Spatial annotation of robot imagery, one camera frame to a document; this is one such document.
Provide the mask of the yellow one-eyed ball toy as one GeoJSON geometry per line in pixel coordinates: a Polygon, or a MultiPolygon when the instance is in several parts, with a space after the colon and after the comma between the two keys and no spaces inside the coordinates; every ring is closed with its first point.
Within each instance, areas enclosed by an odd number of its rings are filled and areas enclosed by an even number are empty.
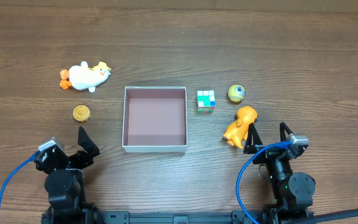
{"type": "Polygon", "coordinates": [[[232,85],[229,87],[227,96],[235,103],[241,102],[246,95],[245,88],[242,85],[232,85]]]}

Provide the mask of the multicoloured puzzle cube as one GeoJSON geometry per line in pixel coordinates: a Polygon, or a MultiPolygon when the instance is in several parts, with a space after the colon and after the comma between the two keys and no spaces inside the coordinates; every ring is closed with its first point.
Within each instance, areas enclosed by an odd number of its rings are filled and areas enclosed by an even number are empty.
{"type": "Polygon", "coordinates": [[[198,90],[196,105],[197,113],[212,113],[216,107],[214,90],[198,90]]]}

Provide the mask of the white box pink interior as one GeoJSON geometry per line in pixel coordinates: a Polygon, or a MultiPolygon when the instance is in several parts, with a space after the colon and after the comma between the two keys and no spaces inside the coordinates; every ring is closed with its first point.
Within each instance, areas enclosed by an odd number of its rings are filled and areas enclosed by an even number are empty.
{"type": "Polygon", "coordinates": [[[127,153],[184,153],[188,146],[186,88],[127,86],[122,146],[127,153]]]}

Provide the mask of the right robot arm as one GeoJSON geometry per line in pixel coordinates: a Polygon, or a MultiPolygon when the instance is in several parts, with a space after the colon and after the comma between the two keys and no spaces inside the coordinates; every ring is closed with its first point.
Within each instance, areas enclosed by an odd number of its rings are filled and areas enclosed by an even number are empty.
{"type": "Polygon", "coordinates": [[[308,174],[293,172],[290,161],[300,157],[309,145],[305,135],[296,135],[280,123],[280,142],[264,146],[254,124],[249,125],[244,153],[252,157],[242,167],[236,181],[236,197],[241,199],[239,184],[245,168],[255,164],[267,169],[266,177],[273,191],[275,202],[264,205],[259,213],[250,213],[242,202],[241,209],[249,223],[289,223],[308,218],[308,207],[313,204],[315,180],[308,174]]]}

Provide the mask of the white plush duck toy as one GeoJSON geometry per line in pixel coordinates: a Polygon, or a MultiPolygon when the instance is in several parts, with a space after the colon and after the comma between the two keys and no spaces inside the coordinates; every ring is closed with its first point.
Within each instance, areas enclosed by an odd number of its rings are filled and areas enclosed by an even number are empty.
{"type": "Polygon", "coordinates": [[[111,68],[105,62],[99,62],[93,68],[86,61],[60,72],[60,87],[64,90],[73,87],[76,90],[88,90],[94,93],[96,87],[111,76],[111,68]]]}

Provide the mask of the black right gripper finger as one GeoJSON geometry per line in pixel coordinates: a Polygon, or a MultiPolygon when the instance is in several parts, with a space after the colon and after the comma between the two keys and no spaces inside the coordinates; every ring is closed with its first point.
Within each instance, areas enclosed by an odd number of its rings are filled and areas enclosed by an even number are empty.
{"type": "Polygon", "coordinates": [[[244,154],[256,154],[264,147],[259,134],[254,126],[254,123],[251,123],[248,128],[247,140],[244,146],[244,154]]]}
{"type": "Polygon", "coordinates": [[[289,141],[293,131],[286,125],[285,122],[280,123],[280,141],[289,141]]]}

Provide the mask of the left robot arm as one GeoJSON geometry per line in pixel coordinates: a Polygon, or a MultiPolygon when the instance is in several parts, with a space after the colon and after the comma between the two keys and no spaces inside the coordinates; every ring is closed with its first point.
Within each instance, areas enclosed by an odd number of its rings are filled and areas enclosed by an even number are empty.
{"type": "Polygon", "coordinates": [[[100,209],[86,196],[83,169],[94,163],[99,148],[83,127],[78,130],[78,145],[83,149],[68,156],[64,145],[55,137],[39,146],[33,162],[36,169],[47,174],[44,187],[50,204],[42,215],[42,223],[105,224],[100,209]]]}

